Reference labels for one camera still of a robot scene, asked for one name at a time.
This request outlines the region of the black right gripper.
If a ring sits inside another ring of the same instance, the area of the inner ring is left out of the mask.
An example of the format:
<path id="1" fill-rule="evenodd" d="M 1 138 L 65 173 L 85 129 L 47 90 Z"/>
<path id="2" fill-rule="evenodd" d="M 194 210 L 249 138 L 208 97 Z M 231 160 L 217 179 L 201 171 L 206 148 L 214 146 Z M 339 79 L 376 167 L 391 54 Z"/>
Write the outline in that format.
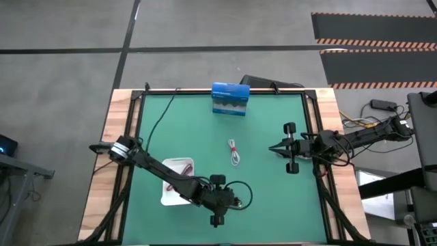
<path id="1" fill-rule="evenodd" d="M 283 158 L 290 161 L 286 164 L 286 172 L 288 174 L 297 174 L 299 172 L 299 164 L 295 161 L 296 156 L 311 158 L 311 144 L 316 134 L 301 133 L 301 140 L 294 140 L 293 134 L 296 132 L 296 125 L 293 122 L 288 122 L 283 125 L 283 132 L 287 135 L 285 141 L 269 147 L 269 150 L 280 154 Z"/>

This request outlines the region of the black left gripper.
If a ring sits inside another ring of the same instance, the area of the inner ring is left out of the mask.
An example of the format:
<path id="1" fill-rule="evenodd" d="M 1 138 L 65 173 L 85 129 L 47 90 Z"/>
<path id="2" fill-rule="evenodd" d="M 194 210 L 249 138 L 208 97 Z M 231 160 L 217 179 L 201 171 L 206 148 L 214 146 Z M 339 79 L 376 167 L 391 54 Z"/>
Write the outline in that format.
<path id="1" fill-rule="evenodd" d="M 222 174 L 210 176 L 211 186 L 202 189 L 199 201 L 202 206 L 211 210 L 210 224 L 217 228 L 225 222 L 225 214 L 231 208 L 242 208 L 242 200 L 234 191 L 225 185 L 226 177 Z"/>

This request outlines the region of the white plastic tray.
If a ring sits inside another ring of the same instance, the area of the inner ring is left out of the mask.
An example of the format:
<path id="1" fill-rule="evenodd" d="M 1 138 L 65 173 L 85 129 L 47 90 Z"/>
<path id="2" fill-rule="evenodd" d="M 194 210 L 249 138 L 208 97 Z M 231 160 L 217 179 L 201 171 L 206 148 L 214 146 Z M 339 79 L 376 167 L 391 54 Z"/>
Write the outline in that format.
<path id="1" fill-rule="evenodd" d="M 185 176 L 194 175 L 194 160 L 192 158 L 165 159 L 163 164 L 178 174 Z M 189 204 L 189 201 L 180 197 L 180 194 L 163 181 L 162 197 L 160 202 L 164 206 L 178 206 Z"/>

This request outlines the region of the black monitor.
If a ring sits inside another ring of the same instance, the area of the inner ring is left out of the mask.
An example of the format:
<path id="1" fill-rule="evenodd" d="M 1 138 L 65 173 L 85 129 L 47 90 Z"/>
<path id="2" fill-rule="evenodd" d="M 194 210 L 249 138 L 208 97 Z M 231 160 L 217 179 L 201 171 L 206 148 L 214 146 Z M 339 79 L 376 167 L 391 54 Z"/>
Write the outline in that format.
<path id="1" fill-rule="evenodd" d="M 275 81 L 272 79 L 266 79 L 262 77 L 256 77 L 252 75 L 244 75 L 240 81 L 241 85 L 249 85 L 251 88 L 304 88 L 303 85 L 299 83 L 286 83 L 282 81 Z"/>

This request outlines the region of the blue PlayStation controller box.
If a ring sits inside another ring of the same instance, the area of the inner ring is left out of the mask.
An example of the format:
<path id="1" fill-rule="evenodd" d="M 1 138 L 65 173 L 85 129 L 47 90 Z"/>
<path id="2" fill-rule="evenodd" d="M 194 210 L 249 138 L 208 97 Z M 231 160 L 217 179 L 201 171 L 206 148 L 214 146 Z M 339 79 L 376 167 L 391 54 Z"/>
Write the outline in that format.
<path id="1" fill-rule="evenodd" d="M 213 83 L 211 90 L 212 112 L 245 116 L 250 92 L 249 85 Z"/>

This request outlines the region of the white sheet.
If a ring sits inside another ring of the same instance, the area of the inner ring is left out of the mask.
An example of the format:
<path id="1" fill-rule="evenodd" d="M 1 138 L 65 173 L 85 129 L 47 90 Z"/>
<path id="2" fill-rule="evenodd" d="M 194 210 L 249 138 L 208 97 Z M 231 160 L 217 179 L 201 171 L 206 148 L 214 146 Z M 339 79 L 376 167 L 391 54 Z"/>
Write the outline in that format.
<path id="1" fill-rule="evenodd" d="M 361 186 L 371 182 L 383 180 L 384 177 L 358 170 L 356 171 L 356 179 L 358 185 Z M 378 197 L 362 199 L 362 204 L 364 211 L 367 214 L 385 219 L 395 220 L 395 209 L 392 193 L 388 193 L 386 195 L 381 195 Z"/>

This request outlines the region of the black power adapter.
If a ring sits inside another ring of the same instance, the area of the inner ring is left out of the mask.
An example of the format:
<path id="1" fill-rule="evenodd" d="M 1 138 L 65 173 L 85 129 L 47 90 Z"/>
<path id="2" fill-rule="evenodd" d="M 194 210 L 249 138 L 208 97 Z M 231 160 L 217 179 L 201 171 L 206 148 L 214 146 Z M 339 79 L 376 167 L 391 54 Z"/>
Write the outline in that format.
<path id="1" fill-rule="evenodd" d="M 397 110 L 398 105 L 396 102 L 372 99 L 372 100 L 370 100 L 370 107 L 372 109 L 394 112 Z"/>

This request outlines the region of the black beam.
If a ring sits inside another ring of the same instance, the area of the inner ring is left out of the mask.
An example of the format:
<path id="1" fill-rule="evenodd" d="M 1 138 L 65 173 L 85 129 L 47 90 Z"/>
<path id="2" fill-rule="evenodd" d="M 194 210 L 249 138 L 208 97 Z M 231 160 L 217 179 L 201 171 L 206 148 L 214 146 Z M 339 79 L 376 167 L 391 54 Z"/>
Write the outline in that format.
<path id="1" fill-rule="evenodd" d="M 382 180 L 373 181 L 358 187 L 362 200 L 404 191 L 412 187 L 425 188 L 425 180 L 421 168 L 400 173 Z"/>

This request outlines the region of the black mat orange striped edge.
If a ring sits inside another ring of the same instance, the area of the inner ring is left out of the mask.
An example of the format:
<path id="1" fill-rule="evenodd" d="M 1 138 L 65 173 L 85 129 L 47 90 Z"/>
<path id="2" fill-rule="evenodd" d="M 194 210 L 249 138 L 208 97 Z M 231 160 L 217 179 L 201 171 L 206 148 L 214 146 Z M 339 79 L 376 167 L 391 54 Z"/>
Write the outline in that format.
<path id="1" fill-rule="evenodd" d="M 336 90 L 437 88 L 436 49 L 353 49 L 320 52 Z"/>
<path id="2" fill-rule="evenodd" d="M 437 18 L 428 16 L 311 14 L 318 44 L 437 49 Z"/>

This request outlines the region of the grey cart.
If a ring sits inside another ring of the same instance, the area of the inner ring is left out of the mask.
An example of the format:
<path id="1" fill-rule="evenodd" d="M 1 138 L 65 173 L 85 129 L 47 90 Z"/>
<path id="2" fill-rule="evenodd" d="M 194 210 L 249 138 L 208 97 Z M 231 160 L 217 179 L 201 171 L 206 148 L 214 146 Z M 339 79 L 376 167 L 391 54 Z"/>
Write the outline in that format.
<path id="1" fill-rule="evenodd" d="M 437 90 L 409 93 L 407 99 L 424 181 L 412 191 L 416 220 L 437 223 Z"/>

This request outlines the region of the grey metal table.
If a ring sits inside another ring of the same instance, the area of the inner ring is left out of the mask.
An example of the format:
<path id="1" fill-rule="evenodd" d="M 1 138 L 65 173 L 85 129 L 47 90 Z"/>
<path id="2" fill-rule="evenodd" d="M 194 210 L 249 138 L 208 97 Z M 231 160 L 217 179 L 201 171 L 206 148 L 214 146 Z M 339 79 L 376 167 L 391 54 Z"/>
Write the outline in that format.
<path id="1" fill-rule="evenodd" d="M 0 184 L 8 187 L 0 202 L 0 246 L 9 246 L 35 175 L 52 179 L 55 171 L 0 154 Z"/>

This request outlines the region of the black device blue light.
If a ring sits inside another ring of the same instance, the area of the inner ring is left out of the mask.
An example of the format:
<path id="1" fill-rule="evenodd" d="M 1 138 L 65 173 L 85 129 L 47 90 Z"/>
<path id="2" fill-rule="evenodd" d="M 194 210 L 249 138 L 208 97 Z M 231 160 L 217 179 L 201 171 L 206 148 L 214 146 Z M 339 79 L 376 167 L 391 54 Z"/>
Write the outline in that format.
<path id="1" fill-rule="evenodd" d="M 14 157 L 18 142 L 0 134 L 0 154 Z"/>

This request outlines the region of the black aluminium table frame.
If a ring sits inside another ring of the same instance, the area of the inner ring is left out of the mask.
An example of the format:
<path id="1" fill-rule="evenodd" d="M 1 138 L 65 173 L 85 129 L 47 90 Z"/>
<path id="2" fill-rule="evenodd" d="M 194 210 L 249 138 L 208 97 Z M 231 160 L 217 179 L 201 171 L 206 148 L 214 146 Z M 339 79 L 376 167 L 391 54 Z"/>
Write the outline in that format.
<path id="1" fill-rule="evenodd" d="M 328 128 L 342 131 L 339 108 L 335 93 L 331 88 L 297 89 L 303 95 L 304 112 L 312 131 Z M 108 108 L 102 134 L 103 141 L 115 141 L 120 135 L 137 136 L 140 131 L 145 94 L 142 89 L 114 90 Z M 85 205 L 78 239 L 88 238 L 98 227 L 110 207 L 120 195 L 127 195 L 132 183 L 134 170 L 129 167 L 106 166 L 109 159 L 99 155 L 96 159 L 96 173 L 92 176 L 91 185 Z M 358 192 L 354 168 L 331 167 L 324 177 L 325 184 L 344 211 L 350 222 L 365 237 L 369 237 L 369 227 Z M 109 220 L 101 242 L 118 243 L 124 233 L 124 219 L 128 208 L 128 200 L 120 204 L 113 219 Z"/>

